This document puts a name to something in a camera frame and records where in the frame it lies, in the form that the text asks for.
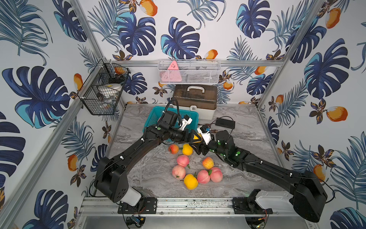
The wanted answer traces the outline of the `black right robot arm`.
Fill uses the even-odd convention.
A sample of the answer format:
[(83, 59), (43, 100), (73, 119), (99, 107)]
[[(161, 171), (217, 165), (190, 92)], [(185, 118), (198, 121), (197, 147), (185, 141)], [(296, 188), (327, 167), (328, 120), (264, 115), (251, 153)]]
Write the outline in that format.
[(191, 143), (197, 154), (215, 153), (229, 166), (253, 173), (280, 186), (292, 195), (289, 202), (299, 216), (314, 223), (320, 221), (328, 195), (314, 173), (297, 172), (265, 161), (248, 150), (237, 147), (226, 130), (219, 131), (216, 135), (194, 133)]

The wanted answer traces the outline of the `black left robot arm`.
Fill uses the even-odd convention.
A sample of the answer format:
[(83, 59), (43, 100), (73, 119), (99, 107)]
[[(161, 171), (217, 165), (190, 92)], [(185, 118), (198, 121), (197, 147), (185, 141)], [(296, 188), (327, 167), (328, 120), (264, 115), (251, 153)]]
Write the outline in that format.
[(165, 111), (157, 124), (146, 127), (143, 135), (122, 153), (100, 159), (94, 180), (95, 188), (116, 203), (129, 191), (127, 175), (151, 150), (170, 139), (177, 143), (193, 143), (202, 138), (195, 130), (175, 127), (179, 115)]

